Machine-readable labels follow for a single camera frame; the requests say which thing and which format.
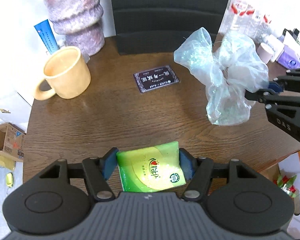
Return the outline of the water bottle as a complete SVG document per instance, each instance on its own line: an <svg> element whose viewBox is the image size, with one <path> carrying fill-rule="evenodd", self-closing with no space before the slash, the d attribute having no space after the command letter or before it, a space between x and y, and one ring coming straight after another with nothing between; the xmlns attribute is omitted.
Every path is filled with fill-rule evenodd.
<svg viewBox="0 0 300 240"><path fill-rule="evenodd" d="M243 15L239 31L254 39L256 37L260 22L260 12L249 4L246 12Z"/></svg>
<svg viewBox="0 0 300 240"><path fill-rule="evenodd" d="M239 18L239 11L236 7L237 0L229 0L220 28L219 33L225 34L230 30L239 30L238 18Z"/></svg>
<svg viewBox="0 0 300 240"><path fill-rule="evenodd" d="M262 40L264 35L269 34L270 32L270 24L271 24L272 16L271 14L262 14L259 24L257 26L255 40Z"/></svg>

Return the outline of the left water bottle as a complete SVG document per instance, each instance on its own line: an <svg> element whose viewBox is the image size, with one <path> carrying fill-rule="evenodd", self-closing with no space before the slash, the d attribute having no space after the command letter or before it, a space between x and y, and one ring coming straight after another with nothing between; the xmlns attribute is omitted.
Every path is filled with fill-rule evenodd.
<svg viewBox="0 0 300 240"><path fill-rule="evenodd" d="M239 11L236 7L237 0L229 0L220 28L219 33L225 34L230 30L239 30L238 18L239 18Z"/></svg>

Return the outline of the orange cardboard tray box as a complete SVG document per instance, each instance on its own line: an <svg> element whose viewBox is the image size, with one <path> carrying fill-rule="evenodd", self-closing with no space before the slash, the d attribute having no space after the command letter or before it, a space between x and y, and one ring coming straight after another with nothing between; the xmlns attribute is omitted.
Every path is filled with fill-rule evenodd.
<svg viewBox="0 0 300 240"><path fill-rule="evenodd" d="M271 181L279 177L290 179L296 177L293 183L293 190L296 196L294 201L294 215L287 228L287 232L295 239L300 239L300 150L286 155L261 171L261 174Z"/></svg>

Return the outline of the purple textured vase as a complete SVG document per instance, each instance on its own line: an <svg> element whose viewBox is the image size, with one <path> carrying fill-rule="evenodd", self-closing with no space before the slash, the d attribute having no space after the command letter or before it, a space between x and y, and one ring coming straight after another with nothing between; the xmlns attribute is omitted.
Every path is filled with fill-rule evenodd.
<svg viewBox="0 0 300 240"><path fill-rule="evenodd" d="M63 35L67 46L78 47L92 56L104 46L100 0L44 0L54 31Z"/></svg>

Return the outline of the middle water bottle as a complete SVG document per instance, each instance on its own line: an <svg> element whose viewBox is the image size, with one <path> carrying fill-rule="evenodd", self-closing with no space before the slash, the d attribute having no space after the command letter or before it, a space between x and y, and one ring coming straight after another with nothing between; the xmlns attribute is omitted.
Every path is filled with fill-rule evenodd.
<svg viewBox="0 0 300 240"><path fill-rule="evenodd" d="M260 22L260 12L249 4L246 12L243 15L239 31L254 39L256 37Z"/></svg>

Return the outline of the open cardboard box on floor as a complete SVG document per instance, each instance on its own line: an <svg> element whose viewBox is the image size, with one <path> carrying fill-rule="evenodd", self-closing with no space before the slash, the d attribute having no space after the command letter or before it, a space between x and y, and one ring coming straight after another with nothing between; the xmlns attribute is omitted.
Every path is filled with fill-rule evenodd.
<svg viewBox="0 0 300 240"><path fill-rule="evenodd" d="M24 162L25 134L10 123L0 125L0 155Z"/></svg>

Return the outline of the right water bottle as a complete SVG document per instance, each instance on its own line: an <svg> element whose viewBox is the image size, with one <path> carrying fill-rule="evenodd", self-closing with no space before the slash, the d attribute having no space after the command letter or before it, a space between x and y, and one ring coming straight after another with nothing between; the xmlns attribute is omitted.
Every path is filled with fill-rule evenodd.
<svg viewBox="0 0 300 240"><path fill-rule="evenodd" d="M262 40L264 35L269 34L270 32L270 24L271 24L272 16L271 14L262 14L259 24L257 26L255 40Z"/></svg>

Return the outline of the yellow ceramic mug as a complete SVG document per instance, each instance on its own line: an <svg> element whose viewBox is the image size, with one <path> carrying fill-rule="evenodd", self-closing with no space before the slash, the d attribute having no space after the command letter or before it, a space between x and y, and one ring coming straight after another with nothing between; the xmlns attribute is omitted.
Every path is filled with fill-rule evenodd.
<svg viewBox="0 0 300 240"><path fill-rule="evenodd" d="M78 47L67 46L56 51L43 68L43 77L50 89L42 91L37 85L34 98L47 100L54 95L63 99L72 99L82 94L90 85L91 74Z"/></svg>

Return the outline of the yellow bag on floor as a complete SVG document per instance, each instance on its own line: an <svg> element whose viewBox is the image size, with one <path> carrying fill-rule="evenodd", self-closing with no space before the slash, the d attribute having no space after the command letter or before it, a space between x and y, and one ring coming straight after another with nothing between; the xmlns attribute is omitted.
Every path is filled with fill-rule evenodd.
<svg viewBox="0 0 300 240"><path fill-rule="evenodd" d="M11 171L14 171L15 161L13 161L12 159L9 159L3 155L0 155L0 167L7 168Z"/></svg>

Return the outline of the pink cylindrical container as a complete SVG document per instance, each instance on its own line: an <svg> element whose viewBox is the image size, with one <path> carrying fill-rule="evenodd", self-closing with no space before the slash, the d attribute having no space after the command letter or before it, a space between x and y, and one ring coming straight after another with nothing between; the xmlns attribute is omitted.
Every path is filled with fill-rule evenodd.
<svg viewBox="0 0 300 240"><path fill-rule="evenodd" d="M260 43L256 52L257 52L259 58L265 64L267 64L271 60L271 58L274 56L273 49L264 42Z"/></svg>

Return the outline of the purple tissue pack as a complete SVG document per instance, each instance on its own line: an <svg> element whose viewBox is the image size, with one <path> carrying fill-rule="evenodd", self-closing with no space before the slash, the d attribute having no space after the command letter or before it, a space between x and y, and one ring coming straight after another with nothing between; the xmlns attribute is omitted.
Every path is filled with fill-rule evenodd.
<svg viewBox="0 0 300 240"><path fill-rule="evenodd" d="M300 45L297 43L298 29L284 29L282 35L278 38L283 43L283 51L276 61L287 70L300 69Z"/></svg>

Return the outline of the white board on floor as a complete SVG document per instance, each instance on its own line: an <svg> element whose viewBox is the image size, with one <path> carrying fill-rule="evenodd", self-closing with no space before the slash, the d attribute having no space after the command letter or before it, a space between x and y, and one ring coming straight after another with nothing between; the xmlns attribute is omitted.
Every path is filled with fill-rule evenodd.
<svg viewBox="0 0 300 240"><path fill-rule="evenodd" d="M27 133L31 108L16 91L0 91L0 124L10 123Z"/></svg>

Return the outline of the green tissue packet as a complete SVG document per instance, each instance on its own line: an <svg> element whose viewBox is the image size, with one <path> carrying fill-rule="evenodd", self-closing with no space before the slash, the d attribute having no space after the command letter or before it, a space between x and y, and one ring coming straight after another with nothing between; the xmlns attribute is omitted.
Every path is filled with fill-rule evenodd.
<svg viewBox="0 0 300 240"><path fill-rule="evenodd" d="M158 192L186 184L177 141L116 154L123 191Z"/></svg>

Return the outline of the blue white tube box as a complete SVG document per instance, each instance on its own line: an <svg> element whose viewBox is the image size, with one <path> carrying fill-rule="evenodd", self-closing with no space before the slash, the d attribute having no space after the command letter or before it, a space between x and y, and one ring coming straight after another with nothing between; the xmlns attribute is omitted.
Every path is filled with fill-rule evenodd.
<svg viewBox="0 0 300 240"><path fill-rule="evenodd" d="M59 49L55 36L52 32L49 20L44 20L38 23L34 26L34 28L50 54L53 54Z"/></svg>

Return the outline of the iridescent organza bag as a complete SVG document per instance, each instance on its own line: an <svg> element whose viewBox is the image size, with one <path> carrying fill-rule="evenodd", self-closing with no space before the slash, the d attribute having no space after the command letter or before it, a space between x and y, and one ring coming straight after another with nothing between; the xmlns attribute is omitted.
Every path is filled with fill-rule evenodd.
<svg viewBox="0 0 300 240"><path fill-rule="evenodd" d="M245 93L269 85L268 66L258 56L253 40L237 31L227 32L213 51L210 34L200 28L174 52L174 61L205 86L207 117L213 125L248 121L255 103Z"/></svg>

